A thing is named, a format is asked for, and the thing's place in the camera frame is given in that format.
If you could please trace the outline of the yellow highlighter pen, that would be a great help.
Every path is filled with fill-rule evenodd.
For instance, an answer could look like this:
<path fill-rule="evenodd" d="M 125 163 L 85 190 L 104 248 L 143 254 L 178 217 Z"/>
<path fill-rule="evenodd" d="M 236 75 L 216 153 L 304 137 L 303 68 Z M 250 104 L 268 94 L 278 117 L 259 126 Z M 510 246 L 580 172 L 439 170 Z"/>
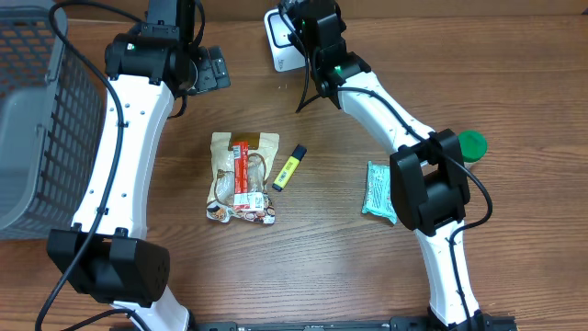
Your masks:
<path fill-rule="evenodd" d="M 288 182 L 290 181 L 291 177 L 293 176 L 295 170 L 300 164 L 300 161 L 303 159 L 304 155 L 307 153 L 307 148 L 298 144 L 290 157 L 288 158 L 287 162 L 284 164 L 282 169 L 279 171 L 276 179 L 272 184 L 272 188 L 276 191 L 282 191 Z"/>

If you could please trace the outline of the beige brown snack pouch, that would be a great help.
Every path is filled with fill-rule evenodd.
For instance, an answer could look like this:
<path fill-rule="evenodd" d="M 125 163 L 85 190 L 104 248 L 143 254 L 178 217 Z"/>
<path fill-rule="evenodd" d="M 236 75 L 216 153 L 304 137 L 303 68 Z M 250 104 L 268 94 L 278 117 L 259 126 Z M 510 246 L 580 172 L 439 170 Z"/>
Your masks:
<path fill-rule="evenodd" d="M 238 211 L 234 200 L 234 159 L 232 147 L 235 142 L 246 141 L 249 154 L 260 154 L 266 164 L 264 181 L 265 208 L 262 211 Z M 265 132 L 214 132 L 211 137 L 212 184 L 207 199 L 206 214 L 211 220 L 228 223 L 241 219 L 251 223 L 271 225 L 276 219 L 276 210 L 268 196 L 267 182 L 278 149 L 279 135 Z"/>

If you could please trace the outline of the teal orange snack pack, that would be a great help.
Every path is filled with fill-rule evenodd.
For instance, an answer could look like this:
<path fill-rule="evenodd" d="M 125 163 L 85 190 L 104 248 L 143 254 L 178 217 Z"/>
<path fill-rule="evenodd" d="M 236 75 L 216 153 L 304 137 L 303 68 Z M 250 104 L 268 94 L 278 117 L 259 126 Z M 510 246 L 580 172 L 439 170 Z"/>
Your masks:
<path fill-rule="evenodd" d="M 362 204 L 363 214 L 388 219 L 392 224 L 398 221 L 390 199 L 390 167 L 371 161 L 367 163 L 367 181 Z"/>

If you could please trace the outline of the green lidded beige jar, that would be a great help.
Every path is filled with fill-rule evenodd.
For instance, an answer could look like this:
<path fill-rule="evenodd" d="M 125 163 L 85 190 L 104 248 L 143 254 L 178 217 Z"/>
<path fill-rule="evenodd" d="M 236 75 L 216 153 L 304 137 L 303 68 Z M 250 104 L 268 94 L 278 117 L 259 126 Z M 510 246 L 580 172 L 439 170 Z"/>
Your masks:
<path fill-rule="evenodd" d="M 458 140 L 465 163 L 476 163 L 487 153 L 486 138 L 478 131 L 463 131 L 458 135 Z"/>

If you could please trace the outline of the red stick snack packet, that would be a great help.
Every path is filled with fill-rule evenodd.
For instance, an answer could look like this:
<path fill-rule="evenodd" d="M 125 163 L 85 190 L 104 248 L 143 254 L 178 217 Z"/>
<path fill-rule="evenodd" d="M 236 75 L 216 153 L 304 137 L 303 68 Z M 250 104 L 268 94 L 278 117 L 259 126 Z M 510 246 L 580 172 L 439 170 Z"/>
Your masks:
<path fill-rule="evenodd" d="M 232 147 L 234 159 L 234 200 L 238 211 L 262 211 L 266 164 L 258 154 L 249 154 L 246 141 L 235 142 Z"/>

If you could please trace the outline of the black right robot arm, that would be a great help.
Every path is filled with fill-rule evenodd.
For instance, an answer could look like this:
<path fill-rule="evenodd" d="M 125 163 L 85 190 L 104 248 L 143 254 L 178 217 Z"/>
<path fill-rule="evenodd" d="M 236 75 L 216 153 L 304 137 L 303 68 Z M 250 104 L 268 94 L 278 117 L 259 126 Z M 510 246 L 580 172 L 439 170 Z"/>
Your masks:
<path fill-rule="evenodd" d="M 483 330 L 463 247 L 472 174 L 451 130 L 434 131 L 382 87 L 371 67 L 346 48 L 334 1 L 281 1 L 277 13 L 319 97 L 354 117 L 390 155 L 390 199 L 419 241 L 430 286 L 427 326 Z"/>

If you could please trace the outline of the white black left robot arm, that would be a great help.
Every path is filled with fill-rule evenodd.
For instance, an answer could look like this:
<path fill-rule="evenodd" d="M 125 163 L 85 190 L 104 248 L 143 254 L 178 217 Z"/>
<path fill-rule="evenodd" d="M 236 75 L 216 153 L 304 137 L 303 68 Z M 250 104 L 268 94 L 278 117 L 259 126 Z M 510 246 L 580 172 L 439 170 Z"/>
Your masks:
<path fill-rule="evenodd" d="M 146 204 L 164 125 L 183 114 L 175 102 L 230 83 L 221 50 L 201 44 L 204 28 L 199 1 L 152 1 L 108 44 L 96 71 L 107 109 L 89 184 L 70 227 L 51 231 L 47 243 L 61 285 L 124 314 L 136 330 L 197 326 L 169 289 L 169 252 L 146 239 Z"/>

